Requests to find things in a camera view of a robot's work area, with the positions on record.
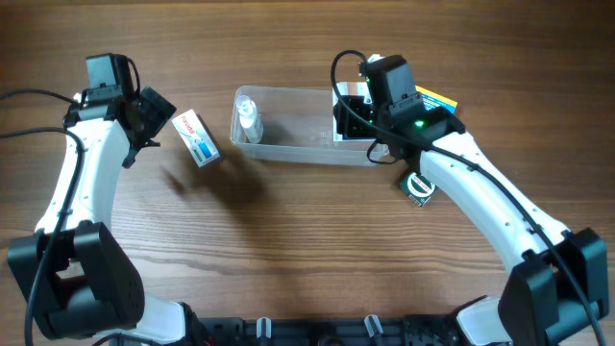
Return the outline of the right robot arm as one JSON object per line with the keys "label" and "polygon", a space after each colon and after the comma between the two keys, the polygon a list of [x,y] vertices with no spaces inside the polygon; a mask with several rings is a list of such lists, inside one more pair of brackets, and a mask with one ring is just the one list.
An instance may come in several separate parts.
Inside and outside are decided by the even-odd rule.
{"label": "right robot arm", "polygon": [[444,106],[429,106],[399,55],[361,58],[363,96],[337,94],[334,117],[344,136],[385,145],[393,161],[445,192],[499,255],[503,293],[455,311],[453,327],[467,345],[556,345],[591,328],[606,342],[609,312],[606,246],[591,229],[572,232],[526,197],[483,154]]}

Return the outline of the green round-label small box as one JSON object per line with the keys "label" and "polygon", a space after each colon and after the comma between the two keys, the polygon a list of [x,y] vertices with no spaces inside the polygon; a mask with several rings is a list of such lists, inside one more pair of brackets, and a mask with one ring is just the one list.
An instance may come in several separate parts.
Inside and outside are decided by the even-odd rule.
{"label": "green round-label small box", "polygon": [[422,208],[437,190],[437,186],[424,176],[410,172],[399,184],[400,190],[419,208]]}

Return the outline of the blue yellow VapoDrops box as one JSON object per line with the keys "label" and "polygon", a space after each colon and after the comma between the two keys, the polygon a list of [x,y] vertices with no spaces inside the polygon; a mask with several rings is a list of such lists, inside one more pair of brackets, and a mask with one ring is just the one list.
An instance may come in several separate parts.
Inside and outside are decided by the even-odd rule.
{"label": "blue yellow VapoDrops box", "polygon": [[451,113],[455,112],[457,101],[454,101],[450,98],[442,96],[421,86],[417,86],[416,90],[422,94],[424,107],[427,111],[442,107],[450,111]]}

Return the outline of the white orange medicine box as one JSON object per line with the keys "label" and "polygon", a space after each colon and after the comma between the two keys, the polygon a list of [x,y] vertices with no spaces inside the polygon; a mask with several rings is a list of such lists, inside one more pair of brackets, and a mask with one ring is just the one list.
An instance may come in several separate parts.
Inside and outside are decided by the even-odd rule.
{"label": "white orange medicine box", "polygon": [[[337,89],[348,106],[365,121],[373,122],[373,106],[370,91],[366,82],[338,82]],[[366,127],[338,102],[335,93],[332,94],[333,141],[334,142],[366,142],[374,137],[369,127]]]}

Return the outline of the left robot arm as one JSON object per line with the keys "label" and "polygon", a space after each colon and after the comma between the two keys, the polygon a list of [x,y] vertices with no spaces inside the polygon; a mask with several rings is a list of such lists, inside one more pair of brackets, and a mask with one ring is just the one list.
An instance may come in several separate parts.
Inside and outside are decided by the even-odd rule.
{"label": "left robot arm", "polygon": [[47,211],[32,235],[12,240],[8,263],[27,302],[24,339],[93,338],[116,345],[198,345],[207,332],[183,303],[148,295],[111,234],[119,173],[152,147],[174,107],[142,87],[119,54],[86,60],[89,86],[60,127],[66,151]]}

